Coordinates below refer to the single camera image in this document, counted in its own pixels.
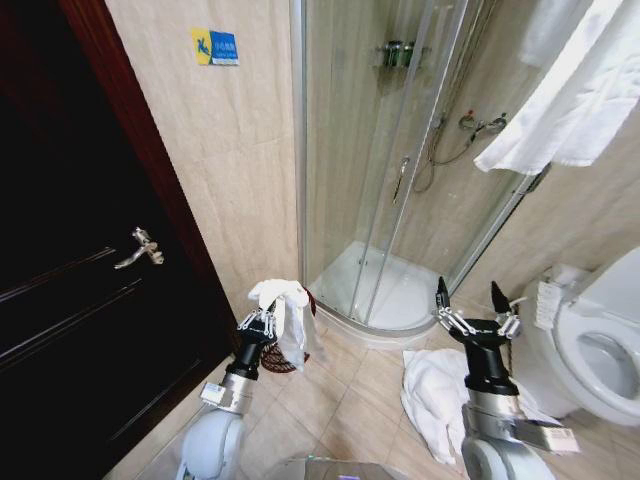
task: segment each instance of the basket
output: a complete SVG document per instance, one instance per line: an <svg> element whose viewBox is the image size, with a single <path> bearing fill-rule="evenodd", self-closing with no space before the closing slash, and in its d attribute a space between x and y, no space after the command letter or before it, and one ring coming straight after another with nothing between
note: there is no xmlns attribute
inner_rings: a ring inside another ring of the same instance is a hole
<svg viewBox="0 0 640 480"><path fill-rule="evenodd" d="M307 291L307 295L309 295L309 302L311 303L311 313L315 316L316 300L315 298L313 298L313 295L311 295L311 292L309 292L309 290L307 290L306 288L305 290ZM307 360L309 360L309 354L305 352L304 361L306 362ZM287 361L286 358L284 358L284 355L282 354L282 351L278 346L278 342L269 345L265 347L264 350L262 350L260 361L264 368L274 373L291 373L296 369L296 367L294 367Z"/></svg>

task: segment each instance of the beige tile wall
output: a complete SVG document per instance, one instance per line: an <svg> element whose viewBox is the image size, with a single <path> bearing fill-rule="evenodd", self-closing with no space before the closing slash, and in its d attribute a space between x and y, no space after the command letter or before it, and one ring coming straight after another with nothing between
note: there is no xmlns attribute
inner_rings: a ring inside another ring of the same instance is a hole
<svg viewBox="0 0 640 480"><path fill-rule="evenodd" d="M289 2L107 0L236 316L259 280L297 278ZM190 29L236 36L197 65Z"/></svg>
<svg viewBox="0 0 640 480"><path fill-rule="evenodd" d="M525 197L458 295L489 305L489 281L510 297L557 262L588 270L640 245L640 106L598 161L554 165Z"/></svg>

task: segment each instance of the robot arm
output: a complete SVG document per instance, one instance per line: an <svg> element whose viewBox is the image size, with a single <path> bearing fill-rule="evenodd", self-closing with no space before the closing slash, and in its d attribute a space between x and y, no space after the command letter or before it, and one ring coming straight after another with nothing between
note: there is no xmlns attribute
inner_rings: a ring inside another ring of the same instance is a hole
<svg viewBox="0 0 640 480"><path fill-rule="evenodd" d="M469 402L463 406L466 437L462 453L472 480L485 478L553 478L540 457L524 444L553 453L575 453L578 445L569 428L527 419L518 401L518 387L504 367L500 346L520 329L518 316L495 282L491 284L495 320L464 319L454 313L444 279L436 293L436 317L462 343L469 375Z"/></svg>
<svg viewBox="0 0 640 480"><path fill-rule="evenodd" d="M176 480L233 480L244 440L243 416L249 411L253 386L258 380L260 354L274 343L275 318L268 310L254 310L238 326L242 343L227 366L222 382L207 382L200 393L215 407L191 426L182 446Z"/></svg>

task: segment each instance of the door panel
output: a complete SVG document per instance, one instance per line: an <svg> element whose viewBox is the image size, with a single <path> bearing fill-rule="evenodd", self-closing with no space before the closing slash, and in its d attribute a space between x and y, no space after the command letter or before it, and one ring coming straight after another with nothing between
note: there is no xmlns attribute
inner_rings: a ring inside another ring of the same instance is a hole
<svg viewBox="0 0 640 480"><path fill-rule="evenodd" d="M132 145L58 4L3 4L0 32L3 453L37 451L23 473L96 478L226 357L235 322L185 245L195 227L172 221L182 192L159 198L139 158L157 131ZM136 226L165 262L115 270Z"/></svg>

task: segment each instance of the white towel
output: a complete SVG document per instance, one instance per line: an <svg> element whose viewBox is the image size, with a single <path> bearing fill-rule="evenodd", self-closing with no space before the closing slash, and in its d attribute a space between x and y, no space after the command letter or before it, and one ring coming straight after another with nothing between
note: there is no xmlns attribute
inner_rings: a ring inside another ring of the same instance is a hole
<svg viewBox="0 0 640 480"><path fill-rule="evenodd" d="M537 174L591 165L640 98L640 2L593 0L531 97L478 157L481 170Z"/></svg>
<svg viewBox="0 0 640 480"><path fill-rule="evenodd" d="M264 310L276 302L278 346L289 363L303 371L305 352L324 360L325 352L316 335L309 295L299 282L277 279L258 282L249 292L249 299L257 300Z"/></svg>
<svg viewBox="0 0 640 480"><path fill-rule="evenodd" d="M469 400L464 377L469 373L464 353L450 348L405 351L404 380L400 394L402 406L411 423L427 442L429 451L440 463L454 465L449 442L460 455L465 431L462 405ZM528 418L557 423L542 414L531 394L518 382L520 407Z"/></svg>

